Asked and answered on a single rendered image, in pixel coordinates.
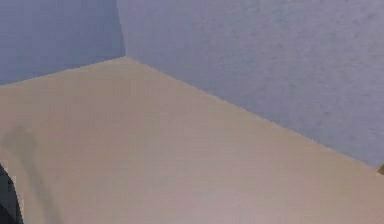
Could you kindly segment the black round object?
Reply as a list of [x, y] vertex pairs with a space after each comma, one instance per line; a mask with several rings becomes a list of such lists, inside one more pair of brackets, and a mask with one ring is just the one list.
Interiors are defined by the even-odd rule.
[[0, 224], [24, 224], [15, 185], [0, 164]]

